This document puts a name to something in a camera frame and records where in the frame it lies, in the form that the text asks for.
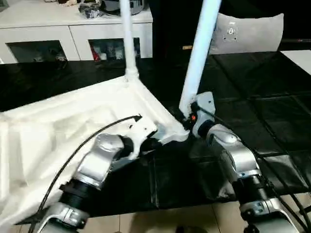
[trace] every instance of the floor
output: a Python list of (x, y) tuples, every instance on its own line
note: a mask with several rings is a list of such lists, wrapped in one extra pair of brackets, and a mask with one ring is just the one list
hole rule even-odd
[[(311, 205), (310, 194), (298, 194), (303, 206)], [(284, 199), (296, 211), (289, 196)], [(217, 203), (187, 208), (91, 218), (82, 233), (175, 233), (177, 225), (205, 229), (208, 233), (242, 233), (239, 203)], [(15, 226), (10, 233), (27, 233), (29, 226)]]

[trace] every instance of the wire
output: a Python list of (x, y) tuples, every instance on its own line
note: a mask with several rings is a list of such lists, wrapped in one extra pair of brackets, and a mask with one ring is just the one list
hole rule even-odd
[(276, 196), (277, 199), (281, 202), (281, 204), (290, 212), (290, 214), (296, 219), (296, 221), (299, 223), (299, 225), (303, 228), (305, 232), (309, 232), (307, 226), (304, 224), (304, 222), (300, 219), (300, 217), (295, 213), (295, 211), (286, 203), (286, 201), (275, 191), (274, 188), (272, 188), (272, 192)]
[[(210, 113), (209, 111), (206, 111), (205, 109), (201, 108), (200, 106), (196, 105), (196, 107), (199, 108), (199, 110), (201, 110), (202, 112), (208, 114), (209, 116), (215, 118), (216, 120), (218, 120), (219, 122), (221, 122), (224, 126), (226, 126), (228, 129), (230, 129), (232, 132), (234, 132), (232, 130), (232, 127), (230, 127), (224, 120), (222, 120), (220, 117), (214, 115), (213, 113)], [(304, 228), (304, 230), (306, 232), (311, 232), (311, 222), (310, 219), (303, 207), (303, 205), (301, 204), (301, 202), (297, 199), (297, 197), (291, 192), (290, 188), (288, 187), (288, 185), (285, 183), (285, 181), (280, 177), (280, 175), (278, 174), (278, 172), (268, 163), (268, 161), (261, 156), (259, 153), (257, 153), (254, 149), (252, 149), (245, 141), (242, 140), (241, 137), (240, 141), (246, 146), (248, 147), (254, 154), (256, 160), (258, 160), (259, 158), (267, 165), (267, 167), (272, 171), (272, 173), (277, 177), (277, 179), (282, 183), (282, 185), (284, 186), (285, 190), (287, 191), (287, 193), (289, 193), (289, 195), (291, 196), (291, 198), (294, 200), (294, 202), (296, 203), (297, 207), (299, 208), (299, 211), (301, 212), (302, 216), (305, 219), (305, 222), (307, 224), (307, 227), (305, 224), (303, 224), (303, 222), (298, 219), (300, 219), (298, 217), (298, 215), (289, 207), (289, 205), (284, 205), (284, 207), (293, 215), (293, 217), (297, 220), (297, 222), (301, 225), (302, 228)], [(280, 195), (278, 195), (278, 199), (280, 200), (281, 203), (285, 203), (285, 201), (280, 198)]]
[[(41, 211), (43, 210), (44, 208), (44, 205), (48, 199), (48, 196), (50, 194), (50, 192), (52, 191), (57, 179), (59, 178), (59, 176), (61, 175), (61, 173), (64, 171), (64, 169), (66, 168), (66, 166), (69, 164), (69, 162), (72, 160), (72, 158), (77, 154), (77, 152), (89, 141), (91, 140), (93, 137), (95, 137), (97, 134), (101, 133), (102, 131), (116, 125), (116, 124), (119, 124), (120, 122), (123, 122), (123, 121), (126, 121), (126, 120), (129, 120), (129, 119), (134, 119), (135, 121), (138, 121), (141, 119), (141, 116), (128, 116), (128, 117), (125, 117), (125, 118), (122, 118), (120, 120), (117, 120), (109, 125), (106, 125), (102, 128), (100, 128), (99, 130), (97, 130), (95, 133), (93, 133), (91, 136), (89, 136), (86, 140), (84, 140), (79, 146), (78, 148), (72, 153), (72, 155), (67, 159), (67, 161), (63, 164), (63, 166), (59, 169), (59, 171), (57, 172), (57, 174), (55, 175), (54, 179), (52, 180), (46, 194), (44, 195), (44, 198), (42, 199), (42, 202), (40, 203), (40, 206), (35, 214), (35, 216), (37, 216), (38, 214), (41, 213)], [(35, 221), (33, 221), (30, 225), (30, 228), (28, 230), (28, 233), (33, 233), (34, 232), (34, 229), (35, 229)]]

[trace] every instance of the black table surface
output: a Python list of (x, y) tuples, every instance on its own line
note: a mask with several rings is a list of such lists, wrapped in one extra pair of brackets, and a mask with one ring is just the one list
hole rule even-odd
[[(141, 81), (172, 113), (188, 61), (140, 59)], [(123, 61), (0, 66), (0, 111), (113, 79)], [(279, 52), (209, 56), (199, 93), (212, 91), (216, 115), (269, 161), (292, 192), (311, 187), (311, 76)], [(263, 174), (286, 194), (270, 170)], [(171, 142), (108, 176), (93, 216), (234, 200), (217, 158), (199, 139)]]

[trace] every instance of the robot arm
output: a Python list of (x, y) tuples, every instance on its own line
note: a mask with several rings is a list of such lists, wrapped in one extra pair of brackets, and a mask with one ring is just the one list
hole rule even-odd
[(98, 135), (71, 180), (61, 185), (60, 200), (48, 209), (34, 232), (76, 233), (83, 229), (90, 217), (90, 203), (102, 189), (108, 173), (135, 160), (141, 144), (155, 131), (151, 120), (141, 118), (127, 136)]
[(242, 218), (247, 221), (245, 233), (298, 233), (279, 200), (267, 186), (253, 152), (230, 129), (215, 124), (197, 99), (200, 113), (193, 134), (206, 140), (213, 153), (220, 158), (223, 172), (231, 183), (240, 203)]

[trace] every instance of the white metal rod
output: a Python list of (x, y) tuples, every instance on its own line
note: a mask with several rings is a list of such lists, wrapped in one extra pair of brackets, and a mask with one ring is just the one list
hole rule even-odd
[(190, 104), (198, 92), (221, 0), (204, 0), (196, 30), (179, 109), (185, 117), (190, 115)]
[(131, 21), (131, 9), (129, 0), (120, 0), (121, 17), (124, 29), (124, 50), (126, 70), (125, 75), (127, 78), (138, 78), (138, 70), (136, 67), (134, 41), (132, 37), (132, 21)]

